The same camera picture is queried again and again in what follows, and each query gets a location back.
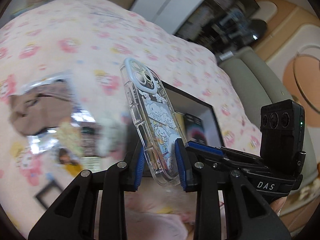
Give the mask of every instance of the clear plastic packaging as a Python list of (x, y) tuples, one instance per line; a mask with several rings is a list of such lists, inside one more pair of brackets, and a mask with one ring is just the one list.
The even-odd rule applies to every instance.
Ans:
[(186, 143), (186, 139), (160, 79), (133, 58), (127, 58), (120, 70), (133, 123), (153, 178), (162, 186), (179, 184), (174, 142), (182, 138)]
[(62, 122), (60, 127), (47, 128), (43, 132), (27, 136), (33, 154), (41, 154), (57, 148), (68, 148), (84, 165), (92, 171), (100, 171), (100, 157), (96, 155), (96, 139), (99, 137), (100, 126), (91, 114), (82, 108), (72, 82), (71, 71), (56, 73), (22, 86), (21, 93), (54, 83), (65, 83), (68, 88), (68, 97), (72, 104), (70, 119)]

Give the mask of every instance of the camera lens cutout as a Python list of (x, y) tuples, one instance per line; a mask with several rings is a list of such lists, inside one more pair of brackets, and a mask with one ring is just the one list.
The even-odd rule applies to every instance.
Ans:
[(280, 120), (281, 125), (283, 127), (287, 127), (288, 124), (289, 124), (289, 120), (290, 120), (289, 114), (288, 113), (283, 113), (282, 116), (281, 116), (281, 120)]
[(268, 123), (268, 117), (267, 117), (266, 115), (264, 115), (264, 116), (262, 117), (262, 125), (263, 125), (263, 126), (266, 126), (267, 123)]
[(278, 125), (278, 115), (276, 113), (272, 113), (270, 117), (270, 126), (272, 129), (276, 128)]

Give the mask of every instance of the cartoon print on phone case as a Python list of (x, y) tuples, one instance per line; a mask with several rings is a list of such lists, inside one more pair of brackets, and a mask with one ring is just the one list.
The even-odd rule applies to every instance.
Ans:
[(151, 127), (156, 136), (164, 163), (163, 169), (170, 176), (177, 173), (177, 163), (174, 157), (174, 142), (180, 138), (178, 129), (170, 113), (167, 101), (164, 97), (156, 94), (148, 94), (138, 90), (142, 98), (146, 112), (150, 119)]

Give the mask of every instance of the book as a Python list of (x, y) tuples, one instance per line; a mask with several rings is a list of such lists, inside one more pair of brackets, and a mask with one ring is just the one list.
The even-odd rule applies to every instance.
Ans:
[(207, 145), (202, 120), (200, 118), (191, 114), (185, 114), (184, 127), (187, 141), (194, 141), (202, 145)]

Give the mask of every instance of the plastic bag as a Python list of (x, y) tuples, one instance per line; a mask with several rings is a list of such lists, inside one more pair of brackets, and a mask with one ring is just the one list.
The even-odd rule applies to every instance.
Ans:
[(91, 114), (83, 109), (78, 99), (76, 88), (72, 82), (71, 71), (64, 71), (44, 77), (22, 86), (21, 93), (49, 84), (65, 83), (68, 88), (68, 97), (72, 104), (69, 120), (62, 121), (59, 127), (47, 128), (37, 135), (28, 136), (28, 142), (33, 154), (41, 154), (51, 150), (57, 153), (58, 149), (67, 148), (75, 155), (84, 168), (100, 170), (100, 157), (96, 155), (96, 141), (99, 138), (101, 127), (95, 122)]

